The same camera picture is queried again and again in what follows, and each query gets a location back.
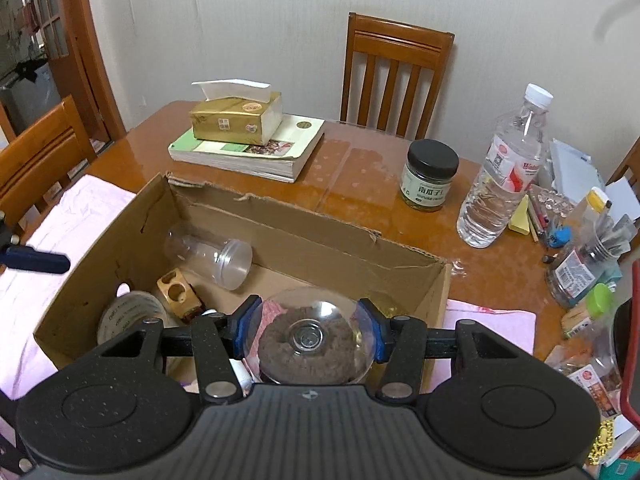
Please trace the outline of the wooden toy car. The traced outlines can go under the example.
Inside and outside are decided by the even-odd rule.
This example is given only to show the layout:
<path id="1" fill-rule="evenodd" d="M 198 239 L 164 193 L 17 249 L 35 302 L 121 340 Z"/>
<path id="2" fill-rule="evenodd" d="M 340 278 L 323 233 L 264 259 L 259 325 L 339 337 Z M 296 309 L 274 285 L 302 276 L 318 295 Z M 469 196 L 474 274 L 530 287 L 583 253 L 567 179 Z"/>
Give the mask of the wooden toy car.
<path id="1" fill-rule="evenodd" d="M 179 321 L 189 324 L 204 313 L 204 306 L 179 268 L 156 281 L 169 312 Z"/>

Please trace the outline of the clear jar brown contents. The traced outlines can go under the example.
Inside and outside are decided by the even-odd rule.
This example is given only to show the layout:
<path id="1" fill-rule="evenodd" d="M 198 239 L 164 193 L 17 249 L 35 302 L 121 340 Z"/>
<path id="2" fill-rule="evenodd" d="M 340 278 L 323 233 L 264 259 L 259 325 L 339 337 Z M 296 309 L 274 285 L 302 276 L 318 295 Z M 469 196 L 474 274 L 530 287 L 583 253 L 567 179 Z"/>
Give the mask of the clear jar brown contents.
<path id="1" fill-rule="evenodd" d="M 265 299 L 284 312 L 259 341 L 258 382 L 335 386 L 361 382 L 374 362 L 373 328 L 358 302 L 320 287 L 297 287 Z"/>

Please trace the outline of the jar of gold beads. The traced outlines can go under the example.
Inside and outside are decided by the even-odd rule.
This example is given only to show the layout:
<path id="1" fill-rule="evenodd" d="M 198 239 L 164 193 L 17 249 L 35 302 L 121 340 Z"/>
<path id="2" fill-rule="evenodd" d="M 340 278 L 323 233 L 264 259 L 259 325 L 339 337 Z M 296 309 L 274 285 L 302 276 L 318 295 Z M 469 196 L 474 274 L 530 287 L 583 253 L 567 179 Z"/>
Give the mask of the jar of gold beads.
<path id="1" fill-rule="evenodd" d="M 382 292 L 372 292 L 369 299 L 386 318 L 407 314 L 407 310 L 390 295 Z"/>

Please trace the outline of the white plastic bottle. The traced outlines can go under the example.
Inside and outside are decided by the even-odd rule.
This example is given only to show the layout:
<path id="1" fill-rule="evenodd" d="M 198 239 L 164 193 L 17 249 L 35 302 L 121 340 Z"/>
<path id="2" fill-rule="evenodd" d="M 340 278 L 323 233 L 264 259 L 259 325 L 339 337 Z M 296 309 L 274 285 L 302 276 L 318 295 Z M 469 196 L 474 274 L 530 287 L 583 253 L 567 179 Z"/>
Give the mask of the white plastic bottle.
<path id="1" fill-rule="evenodd" d="M 245 364 L 241 360 L 230 359 L 229 363 L 232 366 L 235 377 L 244 392 L 249 392 L 253 385 L 253 376 L 246 368 Z"/>

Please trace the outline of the pink knitted cloth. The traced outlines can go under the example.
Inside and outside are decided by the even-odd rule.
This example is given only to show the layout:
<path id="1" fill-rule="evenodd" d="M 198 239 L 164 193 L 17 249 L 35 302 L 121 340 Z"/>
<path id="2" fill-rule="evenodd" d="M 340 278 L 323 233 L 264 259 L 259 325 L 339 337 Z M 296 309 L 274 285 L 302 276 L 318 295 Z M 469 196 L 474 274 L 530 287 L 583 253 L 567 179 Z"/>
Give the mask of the pink knitted cloth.
<path id="1" fill-rule="evenodd" d="M 260 338 L 262 338 L 265 329 L 283 312 L 284 310 L 280 304 L 273 300 L 265 300 L 252 315 L 250 332 L 246 341 L 247 350 L 245 352 L 245 361 L 249 366 L 257 366 L 259 364 L 258 347 Z"/>

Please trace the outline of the empty clear plastic jar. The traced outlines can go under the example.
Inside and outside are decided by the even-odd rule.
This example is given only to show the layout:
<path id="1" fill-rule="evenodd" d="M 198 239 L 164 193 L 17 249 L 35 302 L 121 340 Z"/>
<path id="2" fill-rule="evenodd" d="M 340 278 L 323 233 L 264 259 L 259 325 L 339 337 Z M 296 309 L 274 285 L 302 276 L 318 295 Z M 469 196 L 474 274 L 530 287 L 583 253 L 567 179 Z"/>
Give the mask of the empty clear plastic jar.
<path id="1" fill-rule="evenodd" d="M 176 266 L 225 290 L 240 288 L 253 264 L 253 248 L 247 242 L 207 234 L 184 223 L 168 230 L 164 247 Z"/>

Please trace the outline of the wooden chair left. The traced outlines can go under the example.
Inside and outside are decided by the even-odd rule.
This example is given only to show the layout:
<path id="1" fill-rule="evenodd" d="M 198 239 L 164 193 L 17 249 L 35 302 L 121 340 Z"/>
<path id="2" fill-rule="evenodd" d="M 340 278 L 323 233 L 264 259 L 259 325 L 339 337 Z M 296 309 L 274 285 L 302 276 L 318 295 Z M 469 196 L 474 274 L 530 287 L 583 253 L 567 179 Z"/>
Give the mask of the wooden chair left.
<path id="1" fill-rule="evenodd" d="M 71 96 L 23 131 L 1 152 L 1 211 L 4 223 L 21 238 L 21 220 L 30 208 L 50 209 L 46 194 L 56 184 L 72 185 L 70 172 L 96 160 L 89 135 Z"/>

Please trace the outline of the wooden chair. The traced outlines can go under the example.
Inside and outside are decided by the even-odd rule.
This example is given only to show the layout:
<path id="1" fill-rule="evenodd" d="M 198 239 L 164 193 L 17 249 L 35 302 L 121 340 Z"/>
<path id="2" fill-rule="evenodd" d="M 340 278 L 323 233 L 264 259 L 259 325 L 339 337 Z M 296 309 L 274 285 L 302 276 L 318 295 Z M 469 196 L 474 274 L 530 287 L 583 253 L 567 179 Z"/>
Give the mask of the wooden chair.
<path id="1" fill-rule="evenodd" d="M 71 96 L 23 131 L 1 152 L 1 211 L 4 223 L 21 238 L 21 220 L 30 208 L 50 209 L 46 194 L 56 184 L 72 185 L 70 172 L 96 160 L 89 135 Z"/>
<path id="2" fill-rule="evenodd" d="M 640 180 L 640 138 L 634 142 L 627 155 L 622 162 L 612 173 L 612 176 L 606 181 L 607 184 L 611 184 L 621 178 L 628 180 L 631 189 L 634 194 L 639 195 L 639 180 Z"/>
<path id="3" fill-rule="evenodd" d="M 440 89 L 454 50 L 454 34 L 410 25 L 387 18 L 352 12 L 348 14 L 340 122 L 348 122 L 352 104 L 352 74 L 355 61 L 364 61 L 360 93 L 357 98 L 356 125 L 370 122 L 378 72 L 386 68 L 380 105 L 376 109 L 375 128 L 385 131 L 392 113 L 398 113 L 394 133 L 400 138 L 409 134 L 410 120 L 425 73 L 431 75 L 426 97 L 414 128 L 416 140 L 427 137 Z"/>

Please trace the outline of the brown cardboard box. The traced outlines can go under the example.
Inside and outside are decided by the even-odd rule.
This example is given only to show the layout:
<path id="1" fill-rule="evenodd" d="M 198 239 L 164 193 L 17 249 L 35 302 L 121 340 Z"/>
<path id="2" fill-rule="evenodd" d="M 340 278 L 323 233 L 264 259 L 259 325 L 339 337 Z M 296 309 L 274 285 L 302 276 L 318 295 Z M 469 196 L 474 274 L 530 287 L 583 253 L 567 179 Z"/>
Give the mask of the brown cardboard box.
<path id="1" fill-rule="evenodd" d="M 253 248 L 244 284 L 225 290 L 176 266 L 165 252 L 178 223 Z M 198 387 L 189 323 L 165 328 L 146 318 L 113 339 L 96 343 L 103 311 L 118 296 L 149 292 L 165 306 L 156 281 L 179 268 L 204 313 L 231 314 L 250 295 L 265 300 L 297 287 L 320 287 L 352 300 L 382 292 L 428 326 L 446 301 L 446 262 L 420 250 L 284 203 L 211 185 L 179 186 L 164 177 L 149 183 L 119 214 L 70 274 L 40 320 L 35 341 L 57 368 L 89 352 L 112 363 L 136 363 L 161 382 L 172 361 L 187 360 L 181 378 Z"/>

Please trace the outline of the black lid glass jar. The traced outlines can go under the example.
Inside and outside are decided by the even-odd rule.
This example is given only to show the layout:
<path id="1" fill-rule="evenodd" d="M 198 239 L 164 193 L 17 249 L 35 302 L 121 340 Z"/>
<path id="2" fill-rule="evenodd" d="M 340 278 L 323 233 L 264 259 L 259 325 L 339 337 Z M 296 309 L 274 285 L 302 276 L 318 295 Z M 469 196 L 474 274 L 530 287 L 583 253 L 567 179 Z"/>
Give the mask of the black lid glass jar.
<path id="1" fill-rule="evenodd" d="M 412 141 L 400 177 L 402 199 L 417 210 L 439 210 L 458 168 L 459 157 L 447 144 L 433 139 Z"/>

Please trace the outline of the thick green white book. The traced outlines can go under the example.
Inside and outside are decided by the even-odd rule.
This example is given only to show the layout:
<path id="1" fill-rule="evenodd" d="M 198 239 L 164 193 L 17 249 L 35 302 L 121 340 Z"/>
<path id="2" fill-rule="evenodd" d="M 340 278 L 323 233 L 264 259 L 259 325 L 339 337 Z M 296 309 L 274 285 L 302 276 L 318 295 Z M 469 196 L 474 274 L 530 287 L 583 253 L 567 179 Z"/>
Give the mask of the thick green white book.
<path id="1" fill-rule="evenodd" d="M 190 128 L 168 145 L 168 153 L 175 162 L 294 183 L 322 139 L 325 126 L 323 119 L 284 115 L 266 145 L 202 141 Z"/>

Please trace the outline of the gold ornament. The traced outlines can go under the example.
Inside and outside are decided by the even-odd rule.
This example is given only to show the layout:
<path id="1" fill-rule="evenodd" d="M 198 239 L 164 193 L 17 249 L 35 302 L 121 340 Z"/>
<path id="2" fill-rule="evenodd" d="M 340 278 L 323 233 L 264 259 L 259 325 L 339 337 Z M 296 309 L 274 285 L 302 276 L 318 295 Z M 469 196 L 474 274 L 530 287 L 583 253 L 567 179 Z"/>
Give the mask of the gold ornament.
<path id="1" fill-rule="evenodd" d="M 586 464 L 588 466 L 598 466 L 603 462 L 605 456 L 608 455 L 613 448 L 614 437 L 614 420 L 603 419 L 599 426 L 597 437 L 594 438 L 589 450 Z"/>

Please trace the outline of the gold tissue pack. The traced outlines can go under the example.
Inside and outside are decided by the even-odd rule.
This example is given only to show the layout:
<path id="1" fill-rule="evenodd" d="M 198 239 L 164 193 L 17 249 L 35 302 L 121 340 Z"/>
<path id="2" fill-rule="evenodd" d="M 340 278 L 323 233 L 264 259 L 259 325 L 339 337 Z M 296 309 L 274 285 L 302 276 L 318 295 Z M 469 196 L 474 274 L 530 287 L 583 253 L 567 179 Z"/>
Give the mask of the gold tissue pack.
<path id="1" fill-rule="evenodd" d="M 282 94 L 246 79 L 193 81 L 204 100 L 190 111 L 198 140 L 266 145 L 282 122 Z"/>

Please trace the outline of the red smartphone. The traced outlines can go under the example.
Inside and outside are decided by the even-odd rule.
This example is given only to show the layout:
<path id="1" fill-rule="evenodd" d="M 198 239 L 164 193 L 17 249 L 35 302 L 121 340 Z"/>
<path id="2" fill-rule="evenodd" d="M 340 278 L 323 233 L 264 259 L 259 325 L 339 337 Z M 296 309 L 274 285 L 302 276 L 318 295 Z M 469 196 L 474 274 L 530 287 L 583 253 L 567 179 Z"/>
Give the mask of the red smartphone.
<path id="1" fill-rule="evenodd" d="M 618 366 L 622 373 L 620 407 L 626 419 L 639 428 L 639 261 L 632 264 L 631 277 L 631 297 L 616 314 L 620 335 Z"/>

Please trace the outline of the wooden chair back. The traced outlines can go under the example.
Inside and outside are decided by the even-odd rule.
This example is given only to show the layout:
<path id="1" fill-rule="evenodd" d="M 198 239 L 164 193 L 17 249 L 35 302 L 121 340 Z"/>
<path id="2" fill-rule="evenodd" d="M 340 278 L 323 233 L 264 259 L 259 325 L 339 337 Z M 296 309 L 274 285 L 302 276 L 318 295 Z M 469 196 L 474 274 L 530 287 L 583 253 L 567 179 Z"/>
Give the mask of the wooden chair back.
<path id="1" fill-rule="evenodd" d="M 352 104 L 352 74 L 355 61 L 364 61 L 360 93 L 357 98 L 356 125 L 370 122 L 378 72 L 386 68 L 380 105 L 376 109 L 375 128 L 385 131 L 392 113 L 398 113 L 394 133 L 400 138 L 409 134 L 410 120 L 425 73 L 431 75 L 426 97 L 414 128 L 416 140 L 427 137 L 440 89 L 454 50 L 454 34 L 410 25 L 387 18 L 352 12 L 348 14 L 340 122 L 348 122 Z"/>

